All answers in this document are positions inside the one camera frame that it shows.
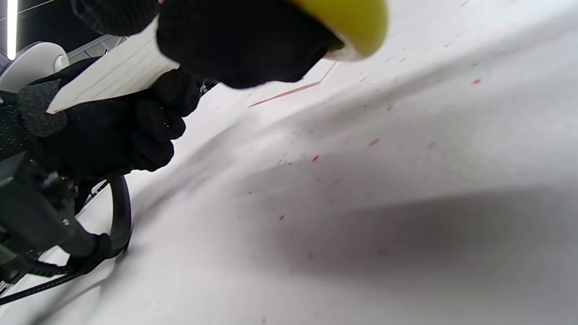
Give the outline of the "person's right hand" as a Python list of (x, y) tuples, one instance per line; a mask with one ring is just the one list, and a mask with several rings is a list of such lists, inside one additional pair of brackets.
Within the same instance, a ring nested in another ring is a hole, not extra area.
[(132, 36), (157, 20), (159, 51), (196, 79), (234, 89), (294, 83), (341, 44), (288, 0), (73, 0), (97, 33)]

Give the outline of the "person's left hand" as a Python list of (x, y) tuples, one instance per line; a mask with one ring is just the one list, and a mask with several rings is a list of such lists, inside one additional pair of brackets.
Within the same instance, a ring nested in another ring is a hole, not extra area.
[(33, 148), (52, 167), (77, 179), (164, 167), (175, 154), (172, 141), (185, 132), (184, 118), (199, 103), (200, 82), (173, 69), (145, 90), (47, 113), (57, 91), (96, 61), (75, 62), (17, 93), (17, 106), (33, 138)]

